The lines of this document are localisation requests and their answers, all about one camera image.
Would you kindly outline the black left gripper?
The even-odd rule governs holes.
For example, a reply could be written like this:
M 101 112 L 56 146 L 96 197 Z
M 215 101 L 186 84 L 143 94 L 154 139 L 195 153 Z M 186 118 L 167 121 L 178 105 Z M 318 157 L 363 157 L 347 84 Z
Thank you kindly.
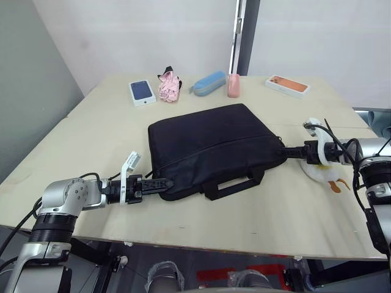
M 174 182 L 167 178 L 142 180 L 142 175 L 130 175 L 126 179 L 125 203 L 141 203 L 143 196 L 165 192 L 173 185 Z

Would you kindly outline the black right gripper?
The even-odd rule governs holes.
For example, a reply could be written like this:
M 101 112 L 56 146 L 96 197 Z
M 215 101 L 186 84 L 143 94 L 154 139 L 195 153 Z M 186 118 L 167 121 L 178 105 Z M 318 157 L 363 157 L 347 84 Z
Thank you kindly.
M 308 140 L 303 146 L 285 147 L 280 155 L 287 159 L 306 159 L 308 164 L 320 165 L 321 161 L 318 155 L 318 141 Z

